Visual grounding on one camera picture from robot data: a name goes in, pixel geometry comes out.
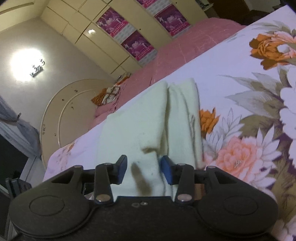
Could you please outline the floral white bedsheet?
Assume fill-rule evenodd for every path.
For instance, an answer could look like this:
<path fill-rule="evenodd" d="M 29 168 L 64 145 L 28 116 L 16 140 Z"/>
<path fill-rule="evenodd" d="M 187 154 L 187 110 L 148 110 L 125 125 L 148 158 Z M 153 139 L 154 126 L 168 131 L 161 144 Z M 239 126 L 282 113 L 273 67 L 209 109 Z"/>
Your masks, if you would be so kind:
<path fill-rule="evenodd" d="M 195 80 L 199 92 L 206 165 L 273 197 L 280 216 L 271 233 L 295 240 L 295 12 L 279 8 L 159 81 L 186 78 Z M 91 168 L 94 162 L 86 157 L 95 157 L 105 120 L 57 150 L 44 178 L 75 164 Z"/>

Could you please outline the dark wooden door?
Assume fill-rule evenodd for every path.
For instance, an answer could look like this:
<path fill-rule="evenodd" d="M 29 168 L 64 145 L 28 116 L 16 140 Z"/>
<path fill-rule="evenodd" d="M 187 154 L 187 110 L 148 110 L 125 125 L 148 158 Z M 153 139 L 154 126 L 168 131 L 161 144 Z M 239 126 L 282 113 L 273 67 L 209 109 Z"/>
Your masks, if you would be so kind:
<path fill-rule="evenodd" d="M 217 15 L 223 19 L 233 20 L 241 25 L 250 25 L 274 11 L 281 1 L 269 0 L 216 0 L 209 1 Z"/>

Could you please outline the cream built-in wardrobe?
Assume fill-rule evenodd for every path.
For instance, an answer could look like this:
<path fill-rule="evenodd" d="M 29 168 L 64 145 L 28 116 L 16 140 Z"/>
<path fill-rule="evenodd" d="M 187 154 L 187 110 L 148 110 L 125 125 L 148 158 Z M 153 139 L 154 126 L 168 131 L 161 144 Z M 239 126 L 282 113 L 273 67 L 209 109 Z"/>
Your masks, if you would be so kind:
<path fill-rule="evenodd" d="M 149 64 L 206 14 L 196 1 L 49 1 L 41 18 L 117 78 Z"/>

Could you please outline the upper right magenta poster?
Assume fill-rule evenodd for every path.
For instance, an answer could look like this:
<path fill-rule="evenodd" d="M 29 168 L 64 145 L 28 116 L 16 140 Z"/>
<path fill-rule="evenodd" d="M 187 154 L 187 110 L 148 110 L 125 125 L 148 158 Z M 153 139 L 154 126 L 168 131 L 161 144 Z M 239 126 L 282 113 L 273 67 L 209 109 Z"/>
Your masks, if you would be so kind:
<path fill-rule="evenodd" d="M 151 15 L 155 16 L 171 4 L 168 0 L 137 0 Z"/>

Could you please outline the lower right magenta poster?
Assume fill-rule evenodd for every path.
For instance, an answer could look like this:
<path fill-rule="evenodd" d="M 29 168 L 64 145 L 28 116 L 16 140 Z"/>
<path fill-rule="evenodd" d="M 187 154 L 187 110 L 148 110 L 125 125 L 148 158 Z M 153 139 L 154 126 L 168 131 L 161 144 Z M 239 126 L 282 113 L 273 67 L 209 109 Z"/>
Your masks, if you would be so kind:
<path fill-rule="evenodd" d="M 181 32 L 191 27 L 187 19 L 173 4 L 161 10 L 154 18 L 166 29 L 171 37 L 177 37 Z"/>

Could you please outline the orange patterned pillow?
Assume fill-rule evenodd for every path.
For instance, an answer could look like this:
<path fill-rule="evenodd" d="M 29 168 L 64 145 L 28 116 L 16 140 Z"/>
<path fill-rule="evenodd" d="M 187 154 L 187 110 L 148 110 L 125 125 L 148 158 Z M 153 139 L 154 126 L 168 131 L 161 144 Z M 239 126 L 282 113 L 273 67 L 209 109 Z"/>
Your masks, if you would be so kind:
<path fill-rule="evenodd" d="M 119 95 L 120 86 L 111 86 L 108 88 L 102 89 L 99 95 L 93 97 L 91 101 L 96 106 L 102 106 L 113 102 Z"/>

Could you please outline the grey curtain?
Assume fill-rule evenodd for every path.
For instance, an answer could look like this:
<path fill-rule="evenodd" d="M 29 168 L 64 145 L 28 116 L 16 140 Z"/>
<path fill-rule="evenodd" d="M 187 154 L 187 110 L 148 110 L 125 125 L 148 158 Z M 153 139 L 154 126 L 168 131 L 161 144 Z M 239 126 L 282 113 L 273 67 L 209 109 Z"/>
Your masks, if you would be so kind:
<path fill-rule="evenodd" d="M 28 158 L 41 158 L 40 136 L 36 128 L 21 119 L 1 97 L 1 136 Z"/>

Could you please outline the lower left magenta poster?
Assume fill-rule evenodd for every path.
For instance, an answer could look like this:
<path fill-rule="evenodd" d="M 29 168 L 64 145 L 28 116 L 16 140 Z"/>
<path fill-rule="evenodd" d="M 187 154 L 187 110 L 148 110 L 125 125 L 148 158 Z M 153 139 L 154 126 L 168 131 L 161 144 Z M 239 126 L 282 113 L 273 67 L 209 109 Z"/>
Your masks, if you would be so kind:
<path fill-rule="evenodd" d="M 138 31 L 134 31 L 121 45 L 136 59 L 140 66 L 145 66 L 156 57 L 158 51 Z"/>

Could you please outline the corner open shelves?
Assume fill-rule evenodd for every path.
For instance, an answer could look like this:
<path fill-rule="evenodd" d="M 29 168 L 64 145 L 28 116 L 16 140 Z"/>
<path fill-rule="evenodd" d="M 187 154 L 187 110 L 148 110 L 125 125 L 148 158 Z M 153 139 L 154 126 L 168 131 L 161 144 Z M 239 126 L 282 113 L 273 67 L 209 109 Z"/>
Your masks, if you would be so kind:
<path fill-rule="evenodd" d="M 213 3 L 210 3 L 208 0 L 196 0 L 196 3 L 201 7 L 203 11 L 207 11 L 214 5 Z"/>

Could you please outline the cream round headboard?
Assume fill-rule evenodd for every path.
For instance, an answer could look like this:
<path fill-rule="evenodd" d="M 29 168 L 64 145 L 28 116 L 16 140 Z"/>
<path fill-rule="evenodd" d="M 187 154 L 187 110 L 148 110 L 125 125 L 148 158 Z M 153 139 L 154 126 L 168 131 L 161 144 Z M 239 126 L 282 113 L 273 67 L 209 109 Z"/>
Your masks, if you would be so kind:
<path fill-rule="evenodd" d="M 112 82 L 82 79 L 61 88 L 49 101 L 40 126 L 42 161 L 48 166 L 56 150 L 87 133 L 94 120 L 96 105 L 91 101 Z"/>

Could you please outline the wall lamp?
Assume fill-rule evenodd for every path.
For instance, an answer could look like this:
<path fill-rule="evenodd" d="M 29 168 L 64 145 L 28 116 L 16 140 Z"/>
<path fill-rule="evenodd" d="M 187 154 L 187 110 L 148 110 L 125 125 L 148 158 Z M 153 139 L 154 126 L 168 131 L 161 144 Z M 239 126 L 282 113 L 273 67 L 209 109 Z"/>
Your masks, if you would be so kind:
<path fill-rule="evenodd" d="M 30 75 L 32 77 L 37 76 L 41 71 L 43 71 L 43 66 L 45 65 L 45 61 L 43 59 L 40 59 L 35 64 L 31 66 L 30 69 Z"/>

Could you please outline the pale green small garment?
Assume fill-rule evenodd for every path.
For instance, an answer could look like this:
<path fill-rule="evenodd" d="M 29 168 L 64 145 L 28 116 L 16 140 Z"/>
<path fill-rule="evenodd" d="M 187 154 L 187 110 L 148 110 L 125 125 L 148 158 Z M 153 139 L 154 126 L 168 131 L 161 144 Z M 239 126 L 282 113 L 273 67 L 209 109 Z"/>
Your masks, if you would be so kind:
<path fill-rule="evenodd" d="M 192 78 L 179 84 L 160 81 L 126 108 L 110 114 L 98 144 L 97 162 L 114 163 L 127 156 L 127 170 L 114 197 L 174 196 L 165 180 L 161 157 L 203 169 L 199 96 Z"/>

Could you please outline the magenta poster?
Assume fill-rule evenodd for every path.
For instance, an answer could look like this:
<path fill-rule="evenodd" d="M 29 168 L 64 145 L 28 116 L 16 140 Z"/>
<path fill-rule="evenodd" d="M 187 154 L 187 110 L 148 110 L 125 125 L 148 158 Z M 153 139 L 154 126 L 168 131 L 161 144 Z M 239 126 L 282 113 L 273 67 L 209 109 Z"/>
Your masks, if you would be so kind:
<path fill-rule="evenodd" d="M 122 43 L 136 29 L 113 8 L 108 8 L 96 21 L 117 42 Z"/>
<path fill-rule="evenodd" d="M 171 4 L 168 0 L 137 0 L 151 15 L 155 16 Z"/>
<path fill-rule="evenodd" d="M 158 51 L 138 31 L 134 31 L 121 45 L 136 59 L 140 66 L 145 66 L 156 57 Z"/>
<path fill-rule="evenodd" d="M 187 19 L 173 4 L 161 10 L 154 18 L 166 29 L 171 37 L 177 37 L 181 32 L 191 27 Z"/>

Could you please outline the pink quilted bedspread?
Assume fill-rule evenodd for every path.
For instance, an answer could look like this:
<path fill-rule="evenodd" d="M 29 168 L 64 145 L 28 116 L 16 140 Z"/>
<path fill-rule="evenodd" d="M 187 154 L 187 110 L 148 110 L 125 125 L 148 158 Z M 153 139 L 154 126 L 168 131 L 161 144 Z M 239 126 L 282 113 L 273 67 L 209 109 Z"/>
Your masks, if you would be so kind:
<path fill-rule="evenodd" d="M 115 100 L 96 109 L 90 129 L 102 123 L 136 95 L 170 75 L 186 63 L 232 37 L 245 26 L 235 21 L 209 18 L 196 23 L 187 32 L 162 47 L 156 58 L 129 78 L 117 81 L 120 86 Z"/>

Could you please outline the upper left magenta poster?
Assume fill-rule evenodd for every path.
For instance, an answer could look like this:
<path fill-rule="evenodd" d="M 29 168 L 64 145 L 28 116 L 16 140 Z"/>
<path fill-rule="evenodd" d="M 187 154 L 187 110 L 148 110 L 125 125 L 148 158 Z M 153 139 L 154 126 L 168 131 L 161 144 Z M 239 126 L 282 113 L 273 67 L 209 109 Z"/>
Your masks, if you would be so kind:
<path fill-rule="evenodd" d="M 108 8 L 96 21 L 117 42 L 122 43 L 136 29 L 113 8 Z"/>

